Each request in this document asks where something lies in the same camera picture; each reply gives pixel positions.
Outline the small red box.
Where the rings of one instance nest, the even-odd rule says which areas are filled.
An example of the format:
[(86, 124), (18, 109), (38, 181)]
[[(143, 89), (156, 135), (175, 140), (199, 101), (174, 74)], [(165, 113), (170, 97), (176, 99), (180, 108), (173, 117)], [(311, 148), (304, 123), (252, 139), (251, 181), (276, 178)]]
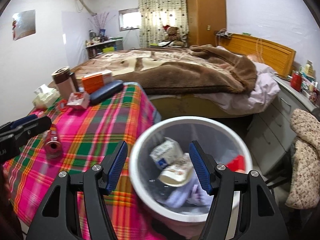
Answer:
[(233, 158), (226, 166), (233, 172), (245, 173), (245, 159), (242, 155)]

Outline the red drink can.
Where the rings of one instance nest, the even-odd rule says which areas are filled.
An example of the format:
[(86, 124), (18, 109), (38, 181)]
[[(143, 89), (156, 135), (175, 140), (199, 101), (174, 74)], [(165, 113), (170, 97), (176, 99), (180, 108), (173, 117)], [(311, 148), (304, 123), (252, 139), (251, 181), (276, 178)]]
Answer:
[(54, 159), (63, 153), (61, 140), (58, 134), (57, 126), (52, 124), (50, 129), (44, 132), (44, 150), (47, 158)]

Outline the white paper cup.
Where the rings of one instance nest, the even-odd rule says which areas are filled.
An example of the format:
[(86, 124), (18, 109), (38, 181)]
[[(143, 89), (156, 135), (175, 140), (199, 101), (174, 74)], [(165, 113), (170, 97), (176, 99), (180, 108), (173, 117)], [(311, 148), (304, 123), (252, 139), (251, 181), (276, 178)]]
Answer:
[(171, 186), (180, 187), (187, 184), (193, 176), (193, 165), (188, 153), (173, 164), (166, 167), (159, 175), (161, 183)]

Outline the white blue packet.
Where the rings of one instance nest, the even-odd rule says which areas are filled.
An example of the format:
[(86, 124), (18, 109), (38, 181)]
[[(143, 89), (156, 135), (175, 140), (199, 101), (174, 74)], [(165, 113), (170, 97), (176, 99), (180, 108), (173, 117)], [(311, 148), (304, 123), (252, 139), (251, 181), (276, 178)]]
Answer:
[(182, 158), (183, 155), (184, 152), (179, 143), (168, 137), (165, 137), (165, 141), (156, 146), (150, 153), (151, 159), (160, 170), (173, 164), (175, 161)]

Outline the red white milk carton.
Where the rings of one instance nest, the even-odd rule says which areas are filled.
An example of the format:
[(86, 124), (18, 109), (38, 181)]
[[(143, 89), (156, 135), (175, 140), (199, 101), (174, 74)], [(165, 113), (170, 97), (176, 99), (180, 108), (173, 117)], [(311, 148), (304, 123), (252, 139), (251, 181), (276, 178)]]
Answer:
[(90, 95), (87, 92), (73, 92), (67, 101), (67, 106), (74, 109), (87, 109)]

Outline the purple white carton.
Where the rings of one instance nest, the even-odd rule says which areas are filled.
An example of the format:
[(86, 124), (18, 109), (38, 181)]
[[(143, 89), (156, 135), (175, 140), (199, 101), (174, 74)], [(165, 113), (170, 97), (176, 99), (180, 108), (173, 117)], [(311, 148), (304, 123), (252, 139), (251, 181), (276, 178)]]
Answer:
[(193, 176), (186, 202), (196, 206), (211, 206), (213, 196), (207, 194), (200, 185), (197, 176)]

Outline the white round trash bin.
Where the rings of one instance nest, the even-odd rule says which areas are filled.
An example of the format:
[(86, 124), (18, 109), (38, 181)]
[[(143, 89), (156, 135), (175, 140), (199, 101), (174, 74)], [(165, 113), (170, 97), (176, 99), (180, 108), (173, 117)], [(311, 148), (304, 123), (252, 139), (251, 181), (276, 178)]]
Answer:
[(181, 116), (151, 126), (132, 148), (129, 174), (140, 199), (163, 220), (203, 223), (207, 219), (213, 198), (201, 189), (189, 158), (194, 140), (218, 164), (245, 173), (252, 169), (243, 140), (220, 122)]

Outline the pink plaid tablecloth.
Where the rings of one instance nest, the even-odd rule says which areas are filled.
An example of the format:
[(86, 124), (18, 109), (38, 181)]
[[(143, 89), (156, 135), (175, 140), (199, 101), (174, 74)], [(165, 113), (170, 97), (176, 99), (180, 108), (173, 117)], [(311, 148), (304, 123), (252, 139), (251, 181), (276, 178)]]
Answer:
[[(44, 139), (39, 135), (21, 148), (19, 156), (4, 164), (14, 211), (27, 225), (60, 171), (84, 172), (111, 154), (122, 140), (132, 147), (157, 120), (155, 106), (136, 83), (126, 83), (121, 92), (84, 111), (51, 107), (45, 115), (57, 127), (61, 157), (48, 159)], [(119, 239), (163, 238), (152, 228), (152, 217), (143, 209), (131, 185), (127, 165), (105, 203)]]

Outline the yellow dotted tissue pack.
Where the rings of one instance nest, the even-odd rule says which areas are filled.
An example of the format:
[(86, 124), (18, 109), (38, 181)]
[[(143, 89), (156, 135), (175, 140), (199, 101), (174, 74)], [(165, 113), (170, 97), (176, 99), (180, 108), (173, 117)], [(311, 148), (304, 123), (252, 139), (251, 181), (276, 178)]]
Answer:
[(34, 94), (33, 106), (36, 109), (48, 109), (60, 97), (60, 93), (56, 88), (50, 88), (45, 84), (37, 88)]

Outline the dark blue glasses case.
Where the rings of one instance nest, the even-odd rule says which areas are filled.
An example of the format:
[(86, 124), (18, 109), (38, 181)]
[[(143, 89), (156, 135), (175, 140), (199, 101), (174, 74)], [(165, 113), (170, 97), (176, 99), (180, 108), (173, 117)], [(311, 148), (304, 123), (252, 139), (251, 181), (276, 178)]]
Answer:
[(92, 94), (90, 94), (90, 105), (97, 105), (104, 100), (111, 98), (114, 94), (121, 92), (124, 88), (124, 83), (121, 80), (112, 81), (103, 87), (99, 88)]

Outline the cluttered side desk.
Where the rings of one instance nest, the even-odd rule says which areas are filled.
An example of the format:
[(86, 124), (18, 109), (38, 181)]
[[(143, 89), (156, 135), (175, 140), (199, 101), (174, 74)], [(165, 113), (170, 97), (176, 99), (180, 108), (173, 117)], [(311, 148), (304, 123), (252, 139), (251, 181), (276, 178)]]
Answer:
[(104, 53), (123, 50), (123, 39), (116, 38), (86, 46), (88, 58), (92, 59)]

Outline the wooden bed headboard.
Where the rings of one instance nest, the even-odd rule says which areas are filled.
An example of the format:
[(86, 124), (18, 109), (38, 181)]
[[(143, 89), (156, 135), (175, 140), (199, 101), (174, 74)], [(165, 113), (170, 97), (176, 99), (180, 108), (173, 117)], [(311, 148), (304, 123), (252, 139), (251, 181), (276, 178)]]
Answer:
[(220, 35), (216, 42), (234, 54), (257, 57), (259, 62), (273, 68), (281, 77), (286, 77), (293, 70), (296, 51), (285, 45), (242, 34)]

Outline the brown teddy bear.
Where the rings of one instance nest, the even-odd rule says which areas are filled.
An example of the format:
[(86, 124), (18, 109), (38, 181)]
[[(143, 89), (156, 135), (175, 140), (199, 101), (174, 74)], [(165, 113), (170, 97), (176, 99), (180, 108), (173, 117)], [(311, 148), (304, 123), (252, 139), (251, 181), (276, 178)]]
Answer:
[(178, 27), (165, 25), (163, 29), (165, 31), (163, 42), (165, 42), (166, 47), (184, 47), (184, 42), (182, 41)]

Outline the heart patterned curtain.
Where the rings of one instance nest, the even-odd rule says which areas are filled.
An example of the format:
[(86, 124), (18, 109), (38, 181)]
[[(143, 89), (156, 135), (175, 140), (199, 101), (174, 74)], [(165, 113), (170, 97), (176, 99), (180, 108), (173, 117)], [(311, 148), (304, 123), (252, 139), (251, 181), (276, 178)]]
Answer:
[(164, 27), (177, 27), (181, 36), (189, 33), (187, 0), (138, 0), (141, 15), (140, 47), (165, 39)]

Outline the wall poster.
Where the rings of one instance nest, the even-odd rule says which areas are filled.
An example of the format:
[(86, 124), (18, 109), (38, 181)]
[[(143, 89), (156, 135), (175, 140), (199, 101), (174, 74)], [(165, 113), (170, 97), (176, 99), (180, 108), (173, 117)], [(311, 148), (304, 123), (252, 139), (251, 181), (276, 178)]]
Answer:
[(12, 38), (14, 41), (36, 33), (35, 10), (15, 13), (12, 19)]

